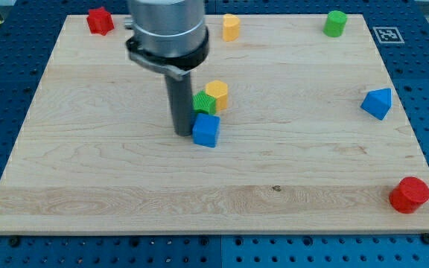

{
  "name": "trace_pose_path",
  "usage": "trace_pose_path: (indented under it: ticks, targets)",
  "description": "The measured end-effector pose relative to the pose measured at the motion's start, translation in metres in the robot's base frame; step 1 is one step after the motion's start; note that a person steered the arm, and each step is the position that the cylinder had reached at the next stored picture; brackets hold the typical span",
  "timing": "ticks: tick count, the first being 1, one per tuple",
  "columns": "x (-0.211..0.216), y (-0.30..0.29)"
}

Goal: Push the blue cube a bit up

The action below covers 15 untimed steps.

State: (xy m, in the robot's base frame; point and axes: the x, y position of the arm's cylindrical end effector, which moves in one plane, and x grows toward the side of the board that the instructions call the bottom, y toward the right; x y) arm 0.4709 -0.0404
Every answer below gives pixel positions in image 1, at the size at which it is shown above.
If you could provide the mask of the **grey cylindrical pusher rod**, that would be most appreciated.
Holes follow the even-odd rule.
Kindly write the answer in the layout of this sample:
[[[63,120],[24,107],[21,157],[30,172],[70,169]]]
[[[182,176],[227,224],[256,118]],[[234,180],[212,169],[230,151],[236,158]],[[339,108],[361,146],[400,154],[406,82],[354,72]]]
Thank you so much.
[[[165,84],[174,132],[179,136],[189,136],[192,134],[194,123],[191,74],[184,74],[180,80],[166,75]]]

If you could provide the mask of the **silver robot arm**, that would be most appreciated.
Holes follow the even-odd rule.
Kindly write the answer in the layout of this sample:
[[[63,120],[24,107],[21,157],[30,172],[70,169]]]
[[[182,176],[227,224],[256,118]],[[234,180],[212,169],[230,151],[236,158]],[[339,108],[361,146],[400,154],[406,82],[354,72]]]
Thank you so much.
[[[209,54],[209,29],[201,0],[128,0],[133,31],[129,58],[165,76],[174,132],[189,136],[194,124],[191,70]]]

